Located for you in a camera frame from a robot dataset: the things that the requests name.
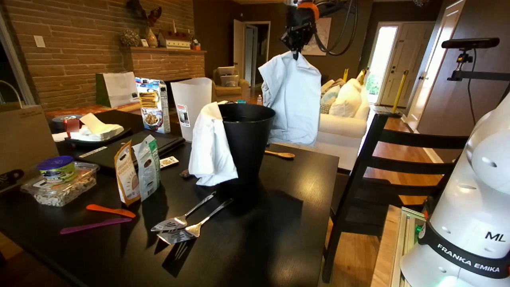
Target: wooden chair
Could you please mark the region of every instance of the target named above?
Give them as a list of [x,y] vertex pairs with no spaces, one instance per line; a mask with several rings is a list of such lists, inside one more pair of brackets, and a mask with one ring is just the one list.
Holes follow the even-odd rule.
[[[453,170],[455,160],[468,139],[463,136],[426,136],[385,130],[383,127],[388,117],[396,116],[374,116],[353,170],[348,176],[344,176],[347,179],[337,179],[337,183],[344,183],[344,189],[339,190],[336,202],[332,200],[331,205],[332,229],[324,249],[321,270],[323,283],[329,283],[334,254],[342,232],[380,237],[388,205],[404,206],[401,197],[431,197],[433,200],[438,200]],[[446,149],[455,151],[457,154],[447,163],[417,163],[404,159],[395,160],[393,157],[382,159],[380,155],[374,155],[379,143],[402,146],[406,149]],[[398,175],[434,176],[436,181],[430,186],[418,187],[415,184],[391,184],[387,178],[367,178],[369,175],[374,175],[371,173],[372,170]]]

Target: paper bag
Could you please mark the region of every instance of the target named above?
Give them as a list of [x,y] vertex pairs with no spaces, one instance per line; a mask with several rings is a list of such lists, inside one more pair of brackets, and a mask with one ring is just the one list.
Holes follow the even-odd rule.
[[22,170],[23,181],[38,176],[36,167],[57,157],[41,108],[0,112],[0,175]]

